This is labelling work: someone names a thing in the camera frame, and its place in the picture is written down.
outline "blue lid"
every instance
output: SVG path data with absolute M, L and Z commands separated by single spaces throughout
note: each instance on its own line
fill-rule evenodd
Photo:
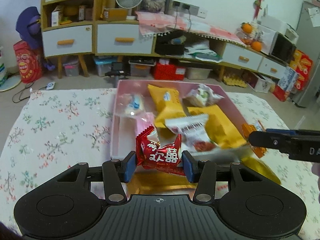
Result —
M 108 58 L 94 57 L 93 59 L 96 65 L 103 65 L 103 64 L 111 64 L 113 62 L 117 62 L 118 57 L 108 57 Z

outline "cat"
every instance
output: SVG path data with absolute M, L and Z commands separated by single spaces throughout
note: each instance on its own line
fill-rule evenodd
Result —
M 152 13 L 164 13 L 166 0 L 143 0 L 141 9 Z

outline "gray ribbed plate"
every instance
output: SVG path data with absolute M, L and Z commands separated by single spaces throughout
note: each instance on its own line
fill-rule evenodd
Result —
M 72 240 L 245 240 L 226 227 L 209 206 L 186 195 L 133 195 L 121 206 L 107 208 L 101 220 Z M 284 238 L 299 240 L 298 236 Z

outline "circular black cover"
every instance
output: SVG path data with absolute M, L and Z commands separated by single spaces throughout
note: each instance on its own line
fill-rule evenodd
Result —
M 258 239 L 276 239 L 298 233 L 306 206 L 294 193 L 267 182 L 244 182 L 225 194 L 218 212 L 239 233 Z
M 89 228 L 101 209 L 95 194 L 66 182 L 23 196 L 14 207 L 14 218 L 24 235 L 66 238 Z

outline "table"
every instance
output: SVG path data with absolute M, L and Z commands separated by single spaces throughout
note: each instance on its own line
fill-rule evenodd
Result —
M 0 158 L 0 221 L 13 231 L 17 200 L 78 162 L 100 166 L 108 160 L 112 111 L 116 89 L 34 91 L 12 127 Z M 248 123 L 259 119 L 265 128 L 288 127 L 269 104 L 254 95 L 228 93 Z M 280 178 L 282 186 L 307 206 L 299 233 L 304 240 L 320 238 L 317 176 L 311 163 L 289 160 L 268 150 L 262 160 Z M 92 192 L 104 198 L 102 185 Z

